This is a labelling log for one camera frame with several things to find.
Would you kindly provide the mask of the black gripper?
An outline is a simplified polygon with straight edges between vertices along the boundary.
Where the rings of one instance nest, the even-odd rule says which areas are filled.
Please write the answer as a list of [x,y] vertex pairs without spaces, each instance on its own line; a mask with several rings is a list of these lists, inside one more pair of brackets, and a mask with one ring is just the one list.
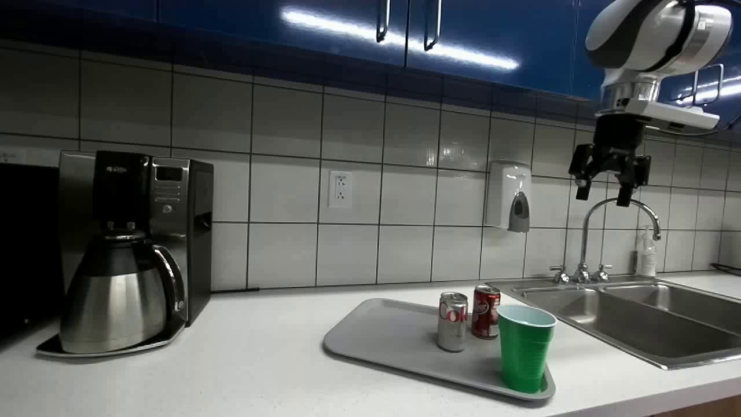
[[647,123],[630,115],[601,115],[590,144],[572,152],[571,173],[578,179],[578,199],[589,199],[590,182],[602,171],[622,180],[618,207],[630,207],[633,190],[649,182],[651,160],[640,157]]

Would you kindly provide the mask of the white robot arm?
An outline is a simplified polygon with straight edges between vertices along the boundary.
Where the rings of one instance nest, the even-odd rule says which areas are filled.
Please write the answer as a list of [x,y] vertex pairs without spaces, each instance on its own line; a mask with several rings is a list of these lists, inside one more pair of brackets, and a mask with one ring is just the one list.
[[585,47],[605,82],[594,141],[571,160],[580,199],[590,196],[596,175],[612,171],[622,182],[616,203],[630,203],[651,175],[651,160],[636,155],[649,126],[718,128],[720,115],[699,104],[663,102],[660,85],[712,65],[732,32],[734,17],[715,0],[612,0],[596,17]]

